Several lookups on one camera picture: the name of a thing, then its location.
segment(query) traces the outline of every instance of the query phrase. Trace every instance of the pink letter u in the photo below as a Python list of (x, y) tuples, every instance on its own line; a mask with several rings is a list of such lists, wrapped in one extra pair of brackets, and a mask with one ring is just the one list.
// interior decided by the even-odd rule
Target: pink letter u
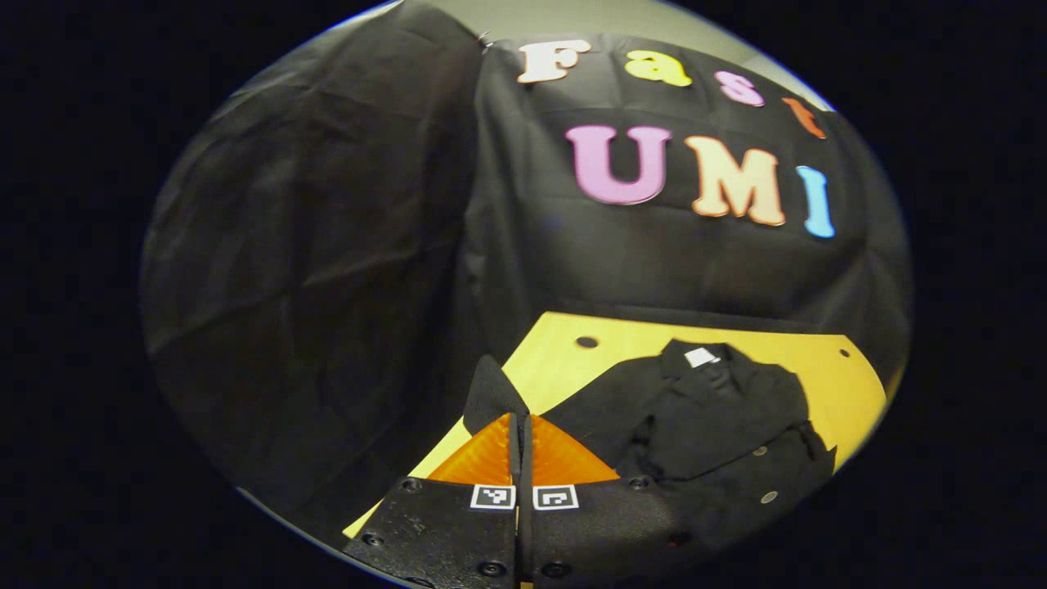
[(618, 133), (611, 127), (589, 124), (575, 127), (566, 137), (575, 144), (575, 176), (582, 191), (608, 204), (639, 204), (658, 196), (665, 187), (665, 142), (672, 136), (659, 127), (633, 127), (625, 134), (634, 139), (640, 151), (640, 177), (621, 182), (610, 173), (610, 139)]

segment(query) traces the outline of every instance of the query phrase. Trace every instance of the dark background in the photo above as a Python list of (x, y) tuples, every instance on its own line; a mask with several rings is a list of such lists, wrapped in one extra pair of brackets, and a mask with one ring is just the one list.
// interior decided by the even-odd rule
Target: dark background
[[(1043, 460), (1022, 456), (1045, 429), (1026, 407), (1044, 390), (1043, 345), (1019, 332), (1043, 323), (1043, 189), (1030, 179), (1045, 15), (962, 6), (696, 6), (790, 68), (878, 154), (911, 227), (917, 323), (871, 444), (793, 516), (667, 586), (1043, 576)], [(5, 412), (24, 503), (5, 557), (16, 585), (391, 587), (269, 520), (210, 468), (152, 385), (136, 308), (152, 202), (185, 143), (253, 73), (364, 7), (9, 7), (4, 224), (25, 322)]]

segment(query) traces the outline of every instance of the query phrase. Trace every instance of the yellow table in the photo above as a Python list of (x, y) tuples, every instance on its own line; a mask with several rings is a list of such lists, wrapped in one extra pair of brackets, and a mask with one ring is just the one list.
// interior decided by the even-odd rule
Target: yellow table
[[(598, 345), (582, 347), (576, 342), (579, 338), (593, 338)], [(659, 356), (674, 339), (726, 343), (754, 362), (777, 364), (795, 373), (807, 395), (815, 430), (826, 448), (837, 448), (838, 471), (872, 433), (887, 405), (872, 366), (844, 336), (707, 330), (547, 313), (503, 369), (531, 412), (540, 415), (616, 364)], [(429, 476), (470, 437), (459, 420), (409, 476)], [(343, 534), (354, 538), (377, 508)]]

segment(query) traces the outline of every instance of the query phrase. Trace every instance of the white label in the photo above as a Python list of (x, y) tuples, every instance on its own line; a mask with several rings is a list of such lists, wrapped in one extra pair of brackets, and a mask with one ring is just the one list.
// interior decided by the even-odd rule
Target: white label
[(577, 509), (578, 494), (575, 493), (575, 485), (534, 488), (534, 508), (538, 512)]
[(698, 348), (696, 350), (691, 350), (684, 355), (687, 362), (691, 363), (691, 368), (697, 368), (703, 364), (708, 364), (710, 362), (719, 362), (719, 359), (709, 354), (709, 350), (705, 348)]
[(472, 488), (473, 509), (513, 509), (516, 507), (515, 486), (478, 484)]

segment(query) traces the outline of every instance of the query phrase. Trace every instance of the jacket collar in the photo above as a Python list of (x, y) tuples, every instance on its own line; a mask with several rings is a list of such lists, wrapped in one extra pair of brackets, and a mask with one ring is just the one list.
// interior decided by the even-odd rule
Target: jacket collar
[(728, 344), (701, 344), (672, 340), (662, 350), (660, 362), (662, 364), (663, 379), (682, 379), (693, 372), (691, 364), (687, 362), (685, 355), (697, 348), (705, 348), (709, 354), (720, 359), (721, 363), (727, 363), (732, 371), (751, 373), (756, 370), (757, 364), (751, 361), (745, 355)]

